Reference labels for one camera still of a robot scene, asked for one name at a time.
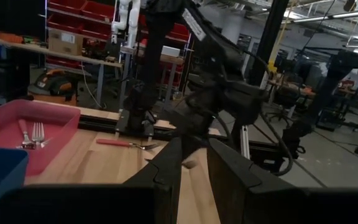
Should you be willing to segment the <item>red handled silver fork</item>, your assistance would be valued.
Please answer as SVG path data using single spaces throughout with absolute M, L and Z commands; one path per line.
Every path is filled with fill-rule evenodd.
M 122 147 L 135 147 L 141 150 L 149 151 L 156 147 L 159 147 L 159 143 L 141 145 L 130 141 L 112 140 L 112 139 L 97 139 L 97 144 L 111 145 L 111 146 L 122 146 Z
M 20 120 L 18 120 L 18 123 L 19 123 L 19 127 L 21 129 L 22 135 L 23 135 L 23 141 L 21 143 L 21 148 L 35 149 L 35 144 L 29 138 L 26 121 L 24 119 L 20 119 Z
M 32 141 L 36 147 L 44 148 L 50 139 L 45 139 L 45 128 L 42 122 L 35 122 L 32 129 Z

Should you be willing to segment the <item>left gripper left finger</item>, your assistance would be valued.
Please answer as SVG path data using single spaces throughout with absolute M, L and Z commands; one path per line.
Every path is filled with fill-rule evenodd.
M 121 184 L 42 184 L 0 198 L 0 224 L 173 224 L 182 142 L 173 138 Z

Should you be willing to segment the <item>red plastic bin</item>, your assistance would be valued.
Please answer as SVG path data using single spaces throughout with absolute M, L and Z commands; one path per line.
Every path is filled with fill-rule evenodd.
M 81 111 L 78 108 L 29 100 L 14 100 L 0 106 L 0 147 L 17 149 L 24 140 L 19 125 L 26 121 L 28 133 L 34 123 L 44 126 L 45 147 L 28 150 L 26 175 L 41 174 L 77 132 Z

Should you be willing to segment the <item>red storage bin shelf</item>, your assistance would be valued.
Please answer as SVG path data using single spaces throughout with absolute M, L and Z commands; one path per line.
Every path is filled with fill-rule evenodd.
M 91 0 L 47 0 L 47 11 L 52 14 L 48 16 L 47 27 L 55 30 L 67 31 L 74 34 L 80 34 L 86 39 L 106 42 L 111 36 L 110 25 L 114 15 L 114 6 L 103 4 Z M 146 14 L 141 12 L 138 21 L 140 29 L 141 47 L 145 47 L 149 39 L 149 29 L 146 23 Z M 164 45 L 161 56 L 160 68 L 166 68 L 166 76 L 163 78 L 163 84 L 168 85 L 168 72 L 171 72 L 173 62 L 169 60 L 181 59 L 176 66 L 176 72 L 173 79 L 173 87 L 180 87 L 181 77 L 184 68 L 185 52 L 183 48 L 179 55 L 173 56 L 165 53 L 166 47 L 187 47 L 190 40 L 190 32 L 183 24 L 175 23 L 173 29 L 165 36 L 168 46 Z

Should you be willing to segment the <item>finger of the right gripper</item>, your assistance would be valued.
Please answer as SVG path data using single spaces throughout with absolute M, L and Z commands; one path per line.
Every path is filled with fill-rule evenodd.
M 181 139 L 182 159 L 187 159 L 198 149 L 198 141 L 193 136 L 192 125 L 180 118 L 173 118 L 170 123 L 176 127 L 176 132 Z
M 204 149 L 205 153 L 208 153 L 210 149 L 209 135 L 211 128 L 205 128 L 203 132 L 198 136 L 198 148 Z

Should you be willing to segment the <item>wooden workbench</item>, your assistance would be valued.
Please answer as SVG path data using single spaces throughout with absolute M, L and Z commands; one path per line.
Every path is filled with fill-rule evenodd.
M 21 49 L 21 50 L 27 50 L 27 51 L 30 51 L 30 52 L 35 52 L 35 53 L 38 53 L 38 54 L 52 55 L 52 56 L 55 56 L 55 57 L 67 58 L 67 59 L 70 59 L 70 60 L 76 60 L 76 61 L 79 61 L 81 63 L 85 62 L 85 63 L 94 64 L 94 65 L 99 65 L 98 85 L 97 85 L 96 97 L 94 97 L 91 94 L 89 87 L 86 86 L 87 89 L 88 89 L 88 92 L 93 97 L 94 102 L 97 104 L 98 108 L 102 108 L 102 106 L 101 106 L 101 96 L 102 96 L 103 81 L 104 81 L 104 67 L 108 66 L 108 67 L 114 67 L 114 68 L 122 68 L 121 63 L 107 62 L 107 61 L 103 61 L 103 60 L 96 60 L 96 59 L 88 58 L 88 57 L 84 57 L 84 56 L 63 54 L 63 53 L 51 51 L 49 49 L 46 49 L 44 47 L 41 47 L 41 46 L 35 45 L 35 44 L 17 44 L 17 43 L 12 43 L 12 42 L 6 42 L 5 40 L 0 39 L 0 45 L 5 47 L 5 48 L 16 48 L 16 49 Z

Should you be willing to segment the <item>cardboard box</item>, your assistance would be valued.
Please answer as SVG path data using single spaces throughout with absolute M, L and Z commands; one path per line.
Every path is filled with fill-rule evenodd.
M 53 52 L 82 55 L 83 37 L 56 29 L 48 31 L 48 49 Z

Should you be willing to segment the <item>black upright frame post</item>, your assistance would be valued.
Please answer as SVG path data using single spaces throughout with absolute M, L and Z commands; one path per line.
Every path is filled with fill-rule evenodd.
M 289 0 L 273 0 L 256 53 L 263 62 L 255 59 L 249 74 L 250 85 L 260 86 L 262 82 L 288 3 Z

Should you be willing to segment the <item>white box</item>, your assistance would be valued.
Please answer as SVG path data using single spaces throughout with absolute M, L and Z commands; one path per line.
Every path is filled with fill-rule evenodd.
M 179 57 L 180 56 L 180 49 L 169 47 L 164 45 L 162 48 L 162 55 L 167 55 L 169 57 Z

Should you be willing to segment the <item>orange shop vacuum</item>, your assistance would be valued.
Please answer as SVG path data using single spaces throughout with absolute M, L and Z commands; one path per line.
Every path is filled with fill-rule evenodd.
M 76 106 L 78 80 L 63 70 L 53 69 L 39 75 L 27 92 L 38 101 Z

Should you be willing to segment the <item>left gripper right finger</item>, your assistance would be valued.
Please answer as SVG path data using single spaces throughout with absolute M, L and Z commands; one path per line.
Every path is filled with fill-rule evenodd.
M 358 188 L 296 187 L 217 139 L 208 172 L 221 224 L 358 224 Z

